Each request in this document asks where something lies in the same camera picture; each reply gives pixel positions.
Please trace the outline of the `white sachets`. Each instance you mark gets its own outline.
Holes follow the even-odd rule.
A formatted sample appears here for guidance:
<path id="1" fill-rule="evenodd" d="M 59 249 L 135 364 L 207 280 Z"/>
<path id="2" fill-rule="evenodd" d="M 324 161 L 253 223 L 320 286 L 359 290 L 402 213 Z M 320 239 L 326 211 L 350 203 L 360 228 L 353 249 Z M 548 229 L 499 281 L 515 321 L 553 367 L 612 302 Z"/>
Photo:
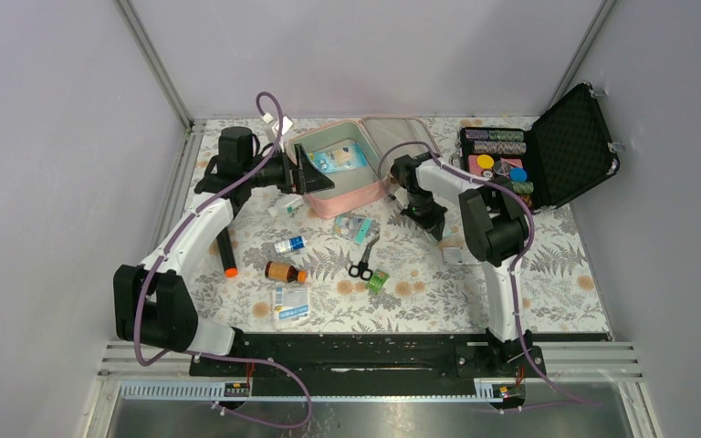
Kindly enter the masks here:
<path id="1" fill-rule="evenodd" d="M 471 252 L 462 246 L 451 246 L 442 249 L 443 259 L 448 266 L 476 266 L 480 262 Z"/>

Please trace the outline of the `bandage packet with teal card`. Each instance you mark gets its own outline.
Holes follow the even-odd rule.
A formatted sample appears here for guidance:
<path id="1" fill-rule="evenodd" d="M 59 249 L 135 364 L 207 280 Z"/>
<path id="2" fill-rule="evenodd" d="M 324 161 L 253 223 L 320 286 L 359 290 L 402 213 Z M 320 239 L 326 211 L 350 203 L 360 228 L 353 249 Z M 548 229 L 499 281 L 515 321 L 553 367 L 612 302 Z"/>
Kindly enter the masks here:
<path id="1" fill-rule="evenodd" d="M 368 216 L 345 213 L 334 219 L 331 231 L 339 237 L 361 245 L 379 234 L 379 226 L 376 220 Z"/>

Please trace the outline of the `teal item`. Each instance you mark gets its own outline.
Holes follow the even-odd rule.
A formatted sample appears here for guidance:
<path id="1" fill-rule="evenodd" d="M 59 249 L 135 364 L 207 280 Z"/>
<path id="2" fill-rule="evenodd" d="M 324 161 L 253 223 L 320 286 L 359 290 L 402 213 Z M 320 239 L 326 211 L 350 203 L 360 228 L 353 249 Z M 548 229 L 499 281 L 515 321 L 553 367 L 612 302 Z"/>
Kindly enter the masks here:
<path id="1" fill-rule="evenodd" d="M 435 241 L 437 244 L 446 242 L 453 234 L 453 230 L 450 227 L 446 227 L 442 230 L 441 234 L 435 238 Z"/>

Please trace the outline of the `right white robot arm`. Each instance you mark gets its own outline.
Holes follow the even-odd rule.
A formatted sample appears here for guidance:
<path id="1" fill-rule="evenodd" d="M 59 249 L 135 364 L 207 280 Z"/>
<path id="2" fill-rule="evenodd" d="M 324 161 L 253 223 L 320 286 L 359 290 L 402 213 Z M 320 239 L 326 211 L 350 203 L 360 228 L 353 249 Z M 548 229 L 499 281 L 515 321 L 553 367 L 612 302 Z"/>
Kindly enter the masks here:
<path id="1" fill-rule="evenodd" d="M 446 208 L 436 196 L 459 209 L 466 247 L 481 263 L 489 300 L 489 331 L 500 341 L 487 351 L 488 367 L 508 376 L 523 363 L 521 297 L 516 268 L 534 237 L 532 213 L 504 178 L 483 179 L 441 161 L 434 148 L 423 141 L 406 141 L 383 156 L 405 146 L 424 146 L 417 156 L 404 154 L 393 161 L 391 176 L 407 193 L 408 204 L 400 215 L 435 240 L 443 237 Z"/>

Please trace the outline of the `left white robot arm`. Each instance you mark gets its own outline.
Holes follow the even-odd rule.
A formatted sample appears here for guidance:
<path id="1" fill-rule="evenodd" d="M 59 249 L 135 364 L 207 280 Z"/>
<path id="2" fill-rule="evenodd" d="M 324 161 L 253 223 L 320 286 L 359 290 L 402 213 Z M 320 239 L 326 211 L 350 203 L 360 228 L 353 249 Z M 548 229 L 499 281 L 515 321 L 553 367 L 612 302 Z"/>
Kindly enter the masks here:
<path id="1" fill-rule="evenodd" d="M 226 375 L 246 365 L 246 351 L 236 344 L 235 330 L 199 317 L 185 279 L 203 250 L 217 244 L 222 266 L 236 268 L 229 225 L 256 188 L 276 187 L 285 194 L 350 193 L 351 172 L 333 178 L 315 165 L 301 144 L 286 150 L 276 136 L 268 145 L 247 127 L 222 129 L 218 153 L 196 185 L 198 201 L 169 235 L 138 265 L 121 266 L 113 278 L 117 336 L 135 347 L 142 343 L 192 355 L 212 355 Z"/>

